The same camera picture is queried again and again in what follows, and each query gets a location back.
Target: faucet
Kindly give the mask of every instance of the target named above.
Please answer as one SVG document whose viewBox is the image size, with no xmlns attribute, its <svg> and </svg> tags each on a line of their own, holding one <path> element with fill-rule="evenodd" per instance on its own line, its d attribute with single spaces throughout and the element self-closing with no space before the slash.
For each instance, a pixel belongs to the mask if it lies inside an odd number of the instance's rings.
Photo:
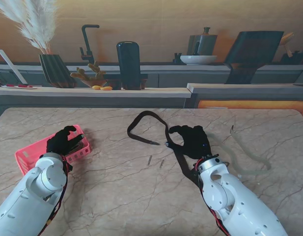
<svg viewBox="0 0 303 236">
<path fill-rule="evenodd" d="M 82 59 L 83 60 L 88 60 L 89 63 L 94 64 L 94 58 L 92 55 L 92 51 L 90 50 L 90 46 L 89 46 L 89 42 L 88 42 L 88 38 L 87 38 L 87 34 L 86 34 L 86 28 L 99 28 L 99 25 L 83 25 L 82 27 L 82 31 L 83 31 L 83 38 L 84 38 L 84 42 L 86 44 L 86 48 L 87 48 L 87 52 L 86 55 L 83 53 L 83 48 L 80 47 L 81 53 L 82 53 Z"/>
</svg>

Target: black bottle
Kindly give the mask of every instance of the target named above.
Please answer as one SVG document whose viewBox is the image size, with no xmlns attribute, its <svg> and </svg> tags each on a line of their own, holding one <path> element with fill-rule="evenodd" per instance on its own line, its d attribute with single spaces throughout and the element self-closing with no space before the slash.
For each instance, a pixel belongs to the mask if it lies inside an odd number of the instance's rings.
<svg viewBox="0 0 303 236">
<path fill-rule="evenodd" d="M 139 45 L 130 41 L 119 42 L 116 49 L 123 88 L 141 90 Z"/>
</svg>

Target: red wire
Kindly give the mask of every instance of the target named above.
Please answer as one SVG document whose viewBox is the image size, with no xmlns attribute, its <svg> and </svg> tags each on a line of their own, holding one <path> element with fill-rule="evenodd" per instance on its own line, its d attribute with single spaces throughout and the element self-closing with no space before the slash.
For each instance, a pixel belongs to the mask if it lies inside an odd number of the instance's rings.
<svg viewBox="0 0 303 236">
<path fill-rule="evenodd" d="M 196 162 L 196 165 L 195 165 L 195 170 L 197 171 L 198 169 L 198 165 L 201 161 L 203 161 L 204 159 L 203 158 L 200 158 L 197 162 Z"/>
<path fill-rule="evenodd" d="M 66 175 L 66 183 L 63 187 L 63 191 L 65 192 L 66 190 L 66 187 L 67 187 L 67 182 L 68 182 L 68 171 L 69 171 L 69 168 L 68 168 L 68 163 L 67 163 L 67 160 L 66 160 L 66 157 L 64 155 L 62 155 L 62 159 L 65 161 L 65 164 L 66 164 L 66 170 L 65 170 L 65 175 Z M 51 218 L 49 218 L 48 220 L 53 220 L 56 216 L 56 214 L 58 213 L 59 209 L 61 208 L 61 205 L 62 205 L 62 199 L 63 199 L 63 196 L 60 197 L 58 203 L 56 204 L 55 208 L 58 206 L 57 210 L 54 212 L 53 216 Z M 40 233 L 38 234 L 38 236 L 40 236 L 44 231 L 45 229 L 47 228 L 47 224 L 45 224 L 45 226 L 43 227 L 43 229 L 40 231 Z"/>
<path fill-rule="evenodd" d="M 224 234 L 226 235 L 226 236 L 230 236 L 228 233 L 227 233 L 227 230 L 219 223 L 219 219 L 217 218 L 217 215 L 216 215 L 216 213 L 215 213 L 215 211 L 214 210 L 212 210 L 209 206 L 207 206 L 208 207 L 208 209 L 210 210 L 210 212 L 212 213 L 212 215 L 214 216 L 214 218 L 215 218 L 215 220 L 216 220 L 216 223 L 218 224 L 218 226 L 222 229 L 222 231 L 224 232 Z"/>
</svg>

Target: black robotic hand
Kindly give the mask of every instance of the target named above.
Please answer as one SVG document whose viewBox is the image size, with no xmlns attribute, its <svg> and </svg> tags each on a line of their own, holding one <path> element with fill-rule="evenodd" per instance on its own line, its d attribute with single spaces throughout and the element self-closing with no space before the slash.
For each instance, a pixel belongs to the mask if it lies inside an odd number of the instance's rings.
<svg viewBox="0 0 303 236">
<path fill-rule="evenodd" d="M 200 159 L 211 154 L 210 144 L 205 131 L 202 126 L 195 126 L 191 128 L 187 125 L 173 126 L 169 129 L 169 133 L 179 133 L 183 140 L 184 145 L 178 145 L 168 142 L 166 145 L 173 151 L 180 152 L 191 159 Z"/>
<path fill-rule="evenodd" d="M 76 131 L 72 125 L 66 126 L 64 129 L 58 131 L 54 137 L 47 141 L 47 152 L 54 152 L 60 155 L 67 155 L 74 146 L 84 138 L 84 134 L 80 134 L 75 138 L 68 140 L 70 131 Z"/>
</svg>

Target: pampas grass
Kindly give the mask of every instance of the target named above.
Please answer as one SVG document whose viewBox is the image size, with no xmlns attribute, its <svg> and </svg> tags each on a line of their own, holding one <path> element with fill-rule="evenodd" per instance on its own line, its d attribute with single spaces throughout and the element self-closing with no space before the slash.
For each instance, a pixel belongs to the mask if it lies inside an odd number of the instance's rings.
<svg viewBox="0 0 303 236">
<path fill-rule="evenodd" d="M 52 53 L 56 11 L 56 0 L 0 0 L 0 12 L 16 22 L 21 34 L 43 54 Z"/>
</svg>

